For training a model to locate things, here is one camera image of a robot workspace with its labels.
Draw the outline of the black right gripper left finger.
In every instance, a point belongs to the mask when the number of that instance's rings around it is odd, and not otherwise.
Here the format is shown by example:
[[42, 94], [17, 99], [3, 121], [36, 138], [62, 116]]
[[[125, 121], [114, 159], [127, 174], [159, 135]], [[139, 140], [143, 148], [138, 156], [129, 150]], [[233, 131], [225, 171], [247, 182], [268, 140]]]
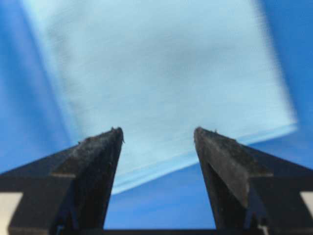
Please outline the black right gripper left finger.
[[121, 128], [0, 176], [3, 235], [72, 235], [102, 229], [122, 144]]

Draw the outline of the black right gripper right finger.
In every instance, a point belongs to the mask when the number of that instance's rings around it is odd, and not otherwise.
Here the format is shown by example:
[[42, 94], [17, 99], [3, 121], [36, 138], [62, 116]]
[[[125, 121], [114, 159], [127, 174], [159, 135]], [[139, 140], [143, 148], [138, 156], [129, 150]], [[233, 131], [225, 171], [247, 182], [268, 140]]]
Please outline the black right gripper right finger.
[[200, 127], [194, 143], [216, 233], [312, 234], [311, 169]]

